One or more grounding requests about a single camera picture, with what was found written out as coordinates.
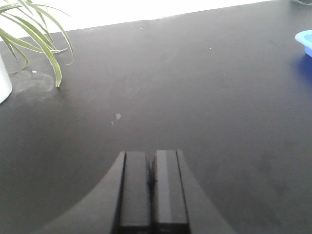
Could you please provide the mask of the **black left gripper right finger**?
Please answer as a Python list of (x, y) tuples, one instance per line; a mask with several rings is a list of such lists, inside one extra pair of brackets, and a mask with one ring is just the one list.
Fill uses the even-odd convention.
[(151, 178), (153, 233), (234, 233), (196, 181), (181, 150), (158, 150)]

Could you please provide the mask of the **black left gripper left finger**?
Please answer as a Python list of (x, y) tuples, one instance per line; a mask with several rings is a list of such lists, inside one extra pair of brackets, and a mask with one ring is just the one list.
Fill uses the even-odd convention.
[(38, 234), (149, 234), (149, 164), (143, 152), (120, 152), (99, 184)]

